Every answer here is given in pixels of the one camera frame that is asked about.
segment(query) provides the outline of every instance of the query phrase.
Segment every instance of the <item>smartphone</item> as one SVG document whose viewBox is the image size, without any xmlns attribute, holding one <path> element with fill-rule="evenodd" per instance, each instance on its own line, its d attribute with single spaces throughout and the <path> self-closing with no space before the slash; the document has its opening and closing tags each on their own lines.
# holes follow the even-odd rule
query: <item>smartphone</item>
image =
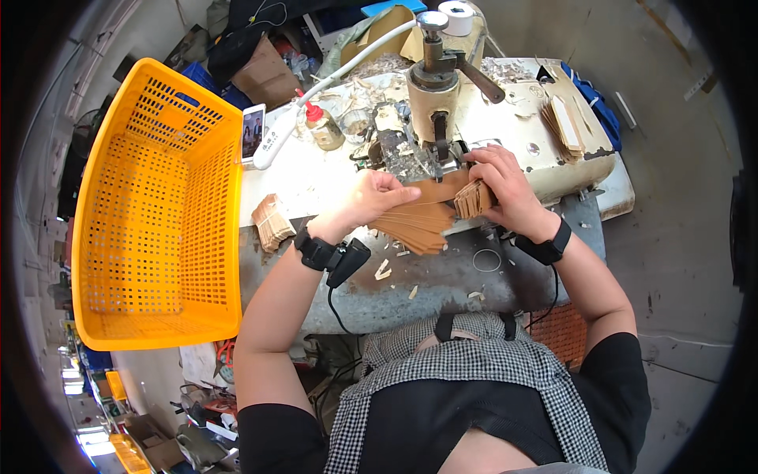
<svg viewBox="0 0 758 474">
<path fill-rule="evenodd" d="M 264 135 L 266 104 L 254 105 L 242 111 L 242 160 L 251 160 Z"/>
</svg>

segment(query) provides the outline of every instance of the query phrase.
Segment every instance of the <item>white tape roll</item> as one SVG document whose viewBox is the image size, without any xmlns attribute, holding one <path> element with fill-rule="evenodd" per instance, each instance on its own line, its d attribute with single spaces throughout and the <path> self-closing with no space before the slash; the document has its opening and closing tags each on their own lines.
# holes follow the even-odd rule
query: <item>white tape roll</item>
<svg viewBox="0 0 758 474">
<path fill-rule="evenodd" d="M 443 2 L 437 10 L 450 19 L 450 25 L 444 30 L 451 36 L 466 36 L 474 25 L 474 9 L 463 2 Z"/>
</svg>

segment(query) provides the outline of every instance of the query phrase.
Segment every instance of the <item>orange basket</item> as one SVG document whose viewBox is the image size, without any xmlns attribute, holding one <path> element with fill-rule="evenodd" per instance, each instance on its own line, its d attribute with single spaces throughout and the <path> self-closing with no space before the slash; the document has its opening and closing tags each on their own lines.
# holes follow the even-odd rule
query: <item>orange basket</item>
<svg viewBox="0 0 758 474">
<path fill-rule="evenodd" d="M 95 139 L 77 200 L 74 318 L 94 350 L 234 337 L 242 112 L 139 60 Z"/>
<path fill-rule="evenodd" d="M 115 370 L 109 370 L 105 373 L 105 378 L 108 379 L 108 386 L 111 388 L 111 393 L 115 400 L 126 400 L 127 391 L 124 390 L 124 384 L 121 383 L 121 376 Z"/>
<path fill-rule="evenodd" d="M 129 474 L 152 474 L 150 463 L 143 457 L 142 451 L 134 444 L 129 435 L 110 435 L 108 437 L 116 448 L 116 457 Z"/>
</svg>

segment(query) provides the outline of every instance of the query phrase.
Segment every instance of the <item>black wrist strap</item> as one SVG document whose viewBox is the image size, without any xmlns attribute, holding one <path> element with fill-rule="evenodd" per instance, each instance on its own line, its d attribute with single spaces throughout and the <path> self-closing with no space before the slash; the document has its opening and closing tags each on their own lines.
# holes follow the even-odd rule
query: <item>black wrist strap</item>
<svg viewBox="0 0 758 474">
<path fill-rule="evenodd" d="M 323 240 L 311 238 L 308 228 L 303 227 L 295 236 L 295 248 L 302 253 L 302 264 L 314 270 L 327 270 L 331 272 L 339 261 L 341 254 L 337 252 L 338 246 L 331 245 Z"/>
<path fill-rule="evenodd" d="M 563 257 L 563 250 L 571 238 L 571 228 L 561 219 L 561 226 L 552 240 L 534 243 L 523 235 L 517 235 L 516 246 L 543 265 L 551 265 Z"/>
</svg>

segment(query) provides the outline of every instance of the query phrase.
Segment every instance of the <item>black t-shirt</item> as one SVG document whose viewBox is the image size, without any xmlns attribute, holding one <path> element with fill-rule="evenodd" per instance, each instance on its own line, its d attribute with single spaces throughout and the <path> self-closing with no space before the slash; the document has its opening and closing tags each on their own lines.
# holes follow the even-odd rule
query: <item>black t-shirt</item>
<svg viewBox="0 0 758 474">
<path fill-rule="evenodd" d="M 650 418 L 639 341 L 629 333 L 606 337 L 572 378 L 610 472 L 634 471 Z M 328 448 L 309 413 L 251 405 L 240 411 L 238 425 L 245 474 L 323 471 Z M 497 381 L 417 380 L 372 396 L 359 472 L 437 472 L 471 426 L 510 442 L 538 465 L 564 460 L 536 390 Z M 400 459 L 416 464 L 398 466 Z"/>
</svg>

